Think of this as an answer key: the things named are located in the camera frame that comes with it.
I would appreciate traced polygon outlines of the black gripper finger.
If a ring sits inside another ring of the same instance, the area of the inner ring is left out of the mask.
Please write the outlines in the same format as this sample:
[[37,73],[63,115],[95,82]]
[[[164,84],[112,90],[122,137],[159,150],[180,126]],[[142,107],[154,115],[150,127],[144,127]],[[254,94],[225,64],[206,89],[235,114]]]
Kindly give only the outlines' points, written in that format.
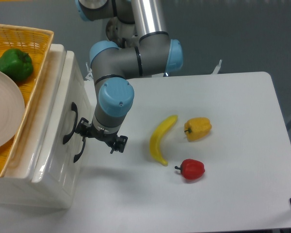
[[86,138],[92,135],[92,124],[82,117],[76,126],[75,133],[79,134],[82,137],[82,141],[85,142]]
[[116,136],[110,141],[110,154],[113,154],[115,151],[123,153],[126,147],[126,143],[128,141],[128,137],[121,135]]

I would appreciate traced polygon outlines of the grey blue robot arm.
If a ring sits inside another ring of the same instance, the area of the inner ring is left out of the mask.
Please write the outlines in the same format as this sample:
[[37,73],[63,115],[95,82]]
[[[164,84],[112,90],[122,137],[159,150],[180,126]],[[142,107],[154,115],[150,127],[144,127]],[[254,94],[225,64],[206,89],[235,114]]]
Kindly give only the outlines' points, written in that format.
[[180,70],[182,47],[169,37],[158,0],[78,0],[75,4],[85,21],[116,20],[114,30],[122,37],[90,48],[97,105],[93,119],[81,119],[75,132],[123,152],[128,139],[118,136],[118,131],[133,104],[129,79]]

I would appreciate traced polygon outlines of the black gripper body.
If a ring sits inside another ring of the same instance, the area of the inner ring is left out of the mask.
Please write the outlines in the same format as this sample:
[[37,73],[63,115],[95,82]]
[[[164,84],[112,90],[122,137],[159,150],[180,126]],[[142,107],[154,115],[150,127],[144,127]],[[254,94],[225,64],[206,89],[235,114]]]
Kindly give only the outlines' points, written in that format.
[[88,137],[95,138],[98,141],[104,142],[107,146],[112,147],[118,140],[117,132],[107,133],[106,130],[98,130],[94,125],[91,125],[88,129]]

